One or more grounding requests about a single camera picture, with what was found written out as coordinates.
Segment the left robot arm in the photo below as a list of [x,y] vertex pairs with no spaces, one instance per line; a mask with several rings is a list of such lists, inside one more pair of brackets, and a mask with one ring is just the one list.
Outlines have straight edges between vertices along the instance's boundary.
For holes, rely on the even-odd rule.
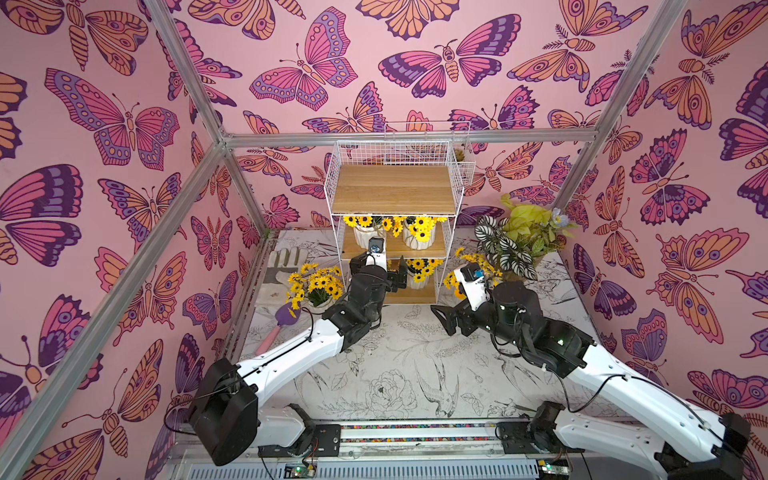
[[316,422],[296,404],[268,407],[283,386],[364,338],[381,322],[386,295],[407,286],[407,265],[395,271],[368,260],[349,289],[308,330],[239,364],[223,358],[205,373],[190,405],[189,425],[211,461],[227,465],[253,447],[300,456],[314,447]]

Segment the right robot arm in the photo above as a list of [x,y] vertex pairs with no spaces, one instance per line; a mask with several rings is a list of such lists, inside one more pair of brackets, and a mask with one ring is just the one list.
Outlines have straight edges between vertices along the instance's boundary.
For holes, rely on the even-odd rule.
[[455,306],[431,306],[448,335],[490,335],[529,365],[592,391],[637,422],[630,426],[547,401],[527,435],[540,450],[587,450],[660,479],[740,479],[751,426],[736,413],[715,414],[651,381],[574,325],[546,317],[537,294],[520,282],[488,288],[477,280]]

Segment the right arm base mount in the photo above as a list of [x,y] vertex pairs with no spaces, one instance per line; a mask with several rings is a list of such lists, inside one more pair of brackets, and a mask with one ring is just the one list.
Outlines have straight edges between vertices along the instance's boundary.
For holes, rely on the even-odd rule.
[[565,410],[560,403],[544,401],[532,415],[498,421],[494,434],[505,454],[583,453],[584,449],[571,448],[555,434],[556,419]]

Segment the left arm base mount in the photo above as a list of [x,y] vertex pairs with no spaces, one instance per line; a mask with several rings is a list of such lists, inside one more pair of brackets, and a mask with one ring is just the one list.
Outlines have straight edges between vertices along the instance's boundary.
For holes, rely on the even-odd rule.
[[308,428],[288,447],[266,445],[258,448],[266,458],[338,457],[341,447],[341,425],[319,424]]

